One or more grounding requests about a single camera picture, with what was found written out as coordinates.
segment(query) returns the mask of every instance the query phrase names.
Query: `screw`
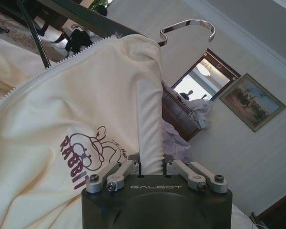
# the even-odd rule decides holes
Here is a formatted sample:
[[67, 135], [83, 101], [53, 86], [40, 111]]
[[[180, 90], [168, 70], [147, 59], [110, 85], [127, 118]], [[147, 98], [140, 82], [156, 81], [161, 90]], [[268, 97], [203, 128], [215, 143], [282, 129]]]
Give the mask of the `screw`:
[[116, 184], [115, 183], [108, 183], [107, 184], [107, 190], [110, 192], [114, 192], [116, 189]]
[[92, 175], [90, 175], [90, 181], [91, 182], [95, 182], [95, 181], [98, 181], [99, 180], [99, 175], [97, 175], [97, 174], [92, 174]]
[[207, 188], [206, 183], [205, 182], [198, 183], [197, 188], [199, 191], [202, 191], [202, 192], [206, 191], [206, 188]]
[[224, 176], [217, 174], [217, 175], [214, 176], [214, 179], [217, 182], [223, 182], [224, 181]]

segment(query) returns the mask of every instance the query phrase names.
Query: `hanger hook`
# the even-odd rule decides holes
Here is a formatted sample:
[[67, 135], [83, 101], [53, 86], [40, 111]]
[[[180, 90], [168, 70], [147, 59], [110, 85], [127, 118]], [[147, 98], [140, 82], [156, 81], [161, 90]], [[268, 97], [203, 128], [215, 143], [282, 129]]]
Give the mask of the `hanger hook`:
[[211, 24], [207, 21], [201, 20], [201, 19], [189, 19], [189, 20], [185, 20], [185, 21], [179, 22], [179, 23], [174, 24], [174, 25], [170, 25], [168, 27], [165, 27], [164, 29], [161, 29], [160, 30], [160, 37], [162, 38], [163, 41], [158, 43], [160, 45], [160, 47], [166, 45], [166, 43], [167, 43], [168, 38], [165, 35], [165, 33], [177, 30], [179, 28], [182, 28], [182, 27], [188, 26], [188, 25], [200, 25], [200, 26], [206, 27], [207, 29], [209, 29], [212, 32], [212, 34], [209, 36], [209, 42], [211, 42], [214, 39], [216, 29], [215, 29], [215, 26], [213, 24]]

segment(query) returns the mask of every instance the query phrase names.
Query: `landscape painting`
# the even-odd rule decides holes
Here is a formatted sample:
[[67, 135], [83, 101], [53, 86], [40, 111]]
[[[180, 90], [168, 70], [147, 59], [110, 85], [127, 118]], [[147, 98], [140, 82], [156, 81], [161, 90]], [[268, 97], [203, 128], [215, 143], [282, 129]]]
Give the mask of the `landscape painting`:
[[249, 74], [239, 79], [220, 99], [253, 131], [286, 107]]

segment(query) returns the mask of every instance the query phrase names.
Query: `mirror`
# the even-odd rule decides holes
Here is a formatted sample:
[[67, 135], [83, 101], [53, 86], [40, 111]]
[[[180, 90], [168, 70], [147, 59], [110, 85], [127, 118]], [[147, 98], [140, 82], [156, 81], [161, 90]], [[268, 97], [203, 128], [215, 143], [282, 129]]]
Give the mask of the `mirror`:
[[239, 73], [208, 49], [173, 88], [189, 101], [213, 100], [239, 77]]

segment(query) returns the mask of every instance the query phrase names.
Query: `wooden dresser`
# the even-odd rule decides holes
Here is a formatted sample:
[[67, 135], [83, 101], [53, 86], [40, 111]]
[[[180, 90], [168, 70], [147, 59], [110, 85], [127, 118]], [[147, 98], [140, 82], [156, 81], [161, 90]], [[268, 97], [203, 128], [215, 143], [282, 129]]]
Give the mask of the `wooden dresser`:
[[170, 123], [187, 142], [200, 131], [190, 119], [190, 112], [187, 106], [163, 87], [162, 118]]

